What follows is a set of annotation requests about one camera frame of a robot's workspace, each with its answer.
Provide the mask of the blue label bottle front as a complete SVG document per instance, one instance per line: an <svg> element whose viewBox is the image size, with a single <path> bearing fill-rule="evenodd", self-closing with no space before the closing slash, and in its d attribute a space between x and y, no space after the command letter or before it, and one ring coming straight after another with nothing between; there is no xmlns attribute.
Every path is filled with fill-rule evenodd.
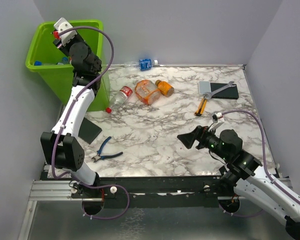
<svg viewBox="0 0 300 240"><path fill-rule="evenodd" d="M57 62L57 65L67 65L70 64L70 60L67 57L63 57L59 62Z"/></svg>

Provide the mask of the crushed orange label bottle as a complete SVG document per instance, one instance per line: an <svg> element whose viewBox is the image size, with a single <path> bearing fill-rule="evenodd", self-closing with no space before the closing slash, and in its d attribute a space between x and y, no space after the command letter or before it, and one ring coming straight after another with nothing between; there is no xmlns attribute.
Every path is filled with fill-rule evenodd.
<svg viewBox="0 0 300 240"><path fill-rule="evenodd" d="M152 105L161 97L161 92L154 82L148 79L136 82L135 94L146 105Z"/></svg>

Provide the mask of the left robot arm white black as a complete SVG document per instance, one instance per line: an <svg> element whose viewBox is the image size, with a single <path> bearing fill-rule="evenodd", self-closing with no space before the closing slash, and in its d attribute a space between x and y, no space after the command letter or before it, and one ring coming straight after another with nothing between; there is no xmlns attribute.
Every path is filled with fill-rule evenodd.
<svg viewBox="0 0 300 240"><path fill-rule="evenodd" d="M89 197L99 194L98 175L84 161L85 151L78 142L79 130L90 104L101 84L102 61L75 30L61 35L54 44L70 58L73 82L70 98L57 124L41 135L47 164L68 171L84 183L83 192Z"/></svg>

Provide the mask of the orange juice bottle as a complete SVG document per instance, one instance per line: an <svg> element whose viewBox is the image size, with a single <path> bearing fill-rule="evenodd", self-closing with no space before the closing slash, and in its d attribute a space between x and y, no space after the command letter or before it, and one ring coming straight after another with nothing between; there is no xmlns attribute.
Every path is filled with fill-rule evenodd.
<svg viewBox="0 0 300 240"><path fill-rule="evenodd" d="M162 80L157 80L155 82L155 85L159 88L161 93L166 96L170 97L174 93L174 87L171 86L168 82L162 81Z"/></svg>

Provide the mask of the pepsi bottle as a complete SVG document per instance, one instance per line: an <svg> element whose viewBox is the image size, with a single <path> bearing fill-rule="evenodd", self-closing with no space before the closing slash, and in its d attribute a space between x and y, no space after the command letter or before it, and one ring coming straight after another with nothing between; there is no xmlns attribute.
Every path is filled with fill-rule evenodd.
<svg viewBox="0 0 300 240"><path fill-rule="evenodd" d="M34 66L55 66L55 65L57 65L56 63L46 63L46 62L41 62L41 61L35 61L34 62Z"/></svg>

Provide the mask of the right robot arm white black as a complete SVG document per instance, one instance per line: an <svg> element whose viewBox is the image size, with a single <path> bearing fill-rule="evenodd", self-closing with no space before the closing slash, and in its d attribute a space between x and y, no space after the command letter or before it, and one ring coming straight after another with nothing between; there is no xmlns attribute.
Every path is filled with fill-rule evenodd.
<svg viewBox="0 0 300 240"><path fill-rule="evenodd" d="M177 138L187 148L207 148L222 158L228 168L220 179L219 189L224 195L242 196L271 214L295 240L300 240L300 195L266 171L262 163L243 150L243 141L232 129L219 136L207 126L197 126L190 133Z"/></svg>

